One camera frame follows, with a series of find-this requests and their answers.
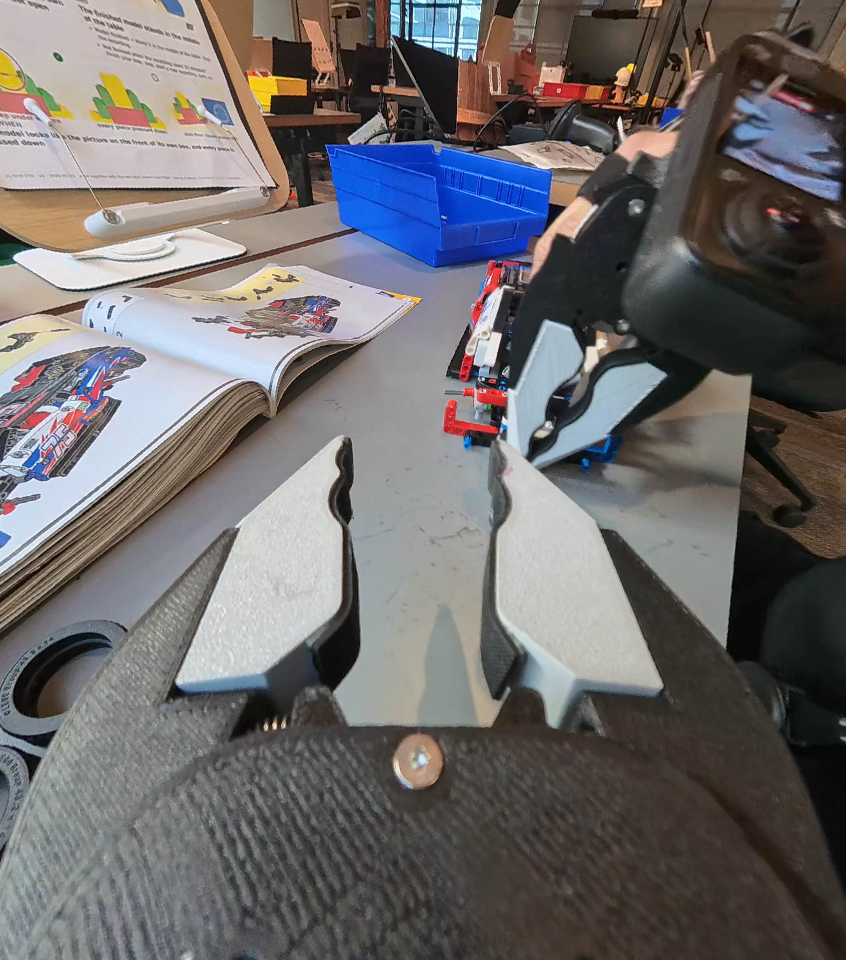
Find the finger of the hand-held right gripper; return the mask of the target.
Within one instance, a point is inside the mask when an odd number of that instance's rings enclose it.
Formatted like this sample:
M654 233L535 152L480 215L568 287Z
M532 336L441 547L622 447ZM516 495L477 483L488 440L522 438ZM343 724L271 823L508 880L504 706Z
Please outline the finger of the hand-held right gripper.
M582 398L557 417L547 438L530 444L526 459L542 469L614 433L669 378L647 351L615 351L592 370Z
M595 347L580 344L573 329L545 319L536 334L519 378L510 383L507 393L506 442L533 466L547 466L582 450L595 440L594 418L586 411L576 422L556 432L556 441L548 452L530 452L534 433L546 421L552 394L595 359Z

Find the yellow storage bin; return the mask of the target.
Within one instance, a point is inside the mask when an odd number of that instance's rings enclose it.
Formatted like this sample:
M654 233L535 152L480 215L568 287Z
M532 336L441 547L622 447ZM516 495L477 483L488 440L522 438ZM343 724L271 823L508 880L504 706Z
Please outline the yellow storage bin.
M257 70L246 71L246 78L263 114L311 113L309 81Z

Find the white stand arm and base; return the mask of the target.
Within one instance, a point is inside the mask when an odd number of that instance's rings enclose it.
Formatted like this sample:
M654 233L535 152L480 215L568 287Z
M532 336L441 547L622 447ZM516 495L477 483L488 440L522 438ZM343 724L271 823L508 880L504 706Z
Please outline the white stand arm and base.
M225 190L210 196L106 207L88 216L85 230L105 242L66 253L41 247L20 251L15 263L69 292L88 292L241 257L245 246L200 229L265 206L265 186ZM194 221L197 226L184 228Z

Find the thick instruction booklet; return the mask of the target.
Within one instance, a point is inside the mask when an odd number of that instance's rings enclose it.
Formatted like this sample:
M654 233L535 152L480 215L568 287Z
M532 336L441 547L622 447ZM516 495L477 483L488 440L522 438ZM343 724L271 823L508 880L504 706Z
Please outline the thick instruction booklet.
M268 264L0 326L0 635L210 467L323 358L420 302Z

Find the blue plastic storage bin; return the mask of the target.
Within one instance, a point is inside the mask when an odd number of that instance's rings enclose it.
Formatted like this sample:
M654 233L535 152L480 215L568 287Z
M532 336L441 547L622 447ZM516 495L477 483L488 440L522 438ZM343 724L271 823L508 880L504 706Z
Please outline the blue plastic storage bin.
M340 220L431 267L521 254L546 228L549 171L427 142L328 154Z

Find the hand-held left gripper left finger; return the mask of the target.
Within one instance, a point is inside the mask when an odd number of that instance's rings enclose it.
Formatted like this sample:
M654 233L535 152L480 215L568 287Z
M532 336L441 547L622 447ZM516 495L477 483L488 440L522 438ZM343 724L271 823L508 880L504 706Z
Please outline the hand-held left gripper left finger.
M175 679L185 694L335 689L359 651L352 441L331 440L238 524Z

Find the black office chair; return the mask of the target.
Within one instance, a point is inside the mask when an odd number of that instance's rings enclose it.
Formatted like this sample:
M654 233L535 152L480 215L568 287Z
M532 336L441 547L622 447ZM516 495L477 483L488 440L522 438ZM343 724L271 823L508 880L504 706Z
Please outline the black office chair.
M846 410L846 359L818 349L806 350L783 366L754 374L752 395L815 418ZM796 503L775 508L774 522L787 529L801 526L817 499L775 451L787 425L750 409L746 429L745 452L796 498Z

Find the partly built toy car model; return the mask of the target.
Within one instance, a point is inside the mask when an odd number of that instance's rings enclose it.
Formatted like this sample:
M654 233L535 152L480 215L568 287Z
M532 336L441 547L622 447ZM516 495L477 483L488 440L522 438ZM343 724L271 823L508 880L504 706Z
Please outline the partly built toy car model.
M466 392L458 401L458 415L469 419L476 402L503 408L506 428L507 393L510 379L510 347L517 310L531 279L531 264L525 261L491 260L471 318L465 327L446 371L462 384L446 390Z

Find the task sheet on clipboard stand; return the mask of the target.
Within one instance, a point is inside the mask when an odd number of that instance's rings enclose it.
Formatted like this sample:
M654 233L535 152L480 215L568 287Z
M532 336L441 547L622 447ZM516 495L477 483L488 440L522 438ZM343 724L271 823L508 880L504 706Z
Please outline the task sheet on clipboard stand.
M224 61L249 136L275 182L275 186L269 188L265 206L237 213L228 220L270 213L278 210L288 197L288 174L249 89L244 70L252 40L252 2L197 3ZM230 189L235 188L95 189L88 185L83 188L13 190L0 187L0 228L31 246L79 253L105 243L84 228L85 219L98 210L141 202L156 204L195 199Z

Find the person's right hand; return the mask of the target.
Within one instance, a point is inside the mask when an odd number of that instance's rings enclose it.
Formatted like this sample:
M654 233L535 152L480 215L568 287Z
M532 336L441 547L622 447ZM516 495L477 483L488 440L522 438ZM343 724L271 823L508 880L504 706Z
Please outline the person's right hand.
M609 186L622 179L638 155L646 154L664 159L672 152L678 138L678 129L642 130L626 138L617 150L600 163L587 183L579 189L577 197L556 217L539 239L534 249L532 274L535 276L542 269L558 237L575 238L582 224L597 208L598 197L608 190Z

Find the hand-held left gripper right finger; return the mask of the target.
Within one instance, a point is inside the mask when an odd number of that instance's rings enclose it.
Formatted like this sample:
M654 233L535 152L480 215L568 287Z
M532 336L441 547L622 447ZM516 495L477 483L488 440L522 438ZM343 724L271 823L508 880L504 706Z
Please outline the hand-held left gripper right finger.
M489 459L481 667L491 696L524 688L567 730L583 696L664 684L597 522L506 442Z

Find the black computer monitor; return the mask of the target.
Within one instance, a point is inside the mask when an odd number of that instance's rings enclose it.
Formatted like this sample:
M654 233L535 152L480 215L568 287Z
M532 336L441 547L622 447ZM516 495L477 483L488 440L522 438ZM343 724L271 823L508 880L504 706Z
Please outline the black computer monitor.
M455 137L459 59L395 36L391 49L396 85L415 88L440 134Z

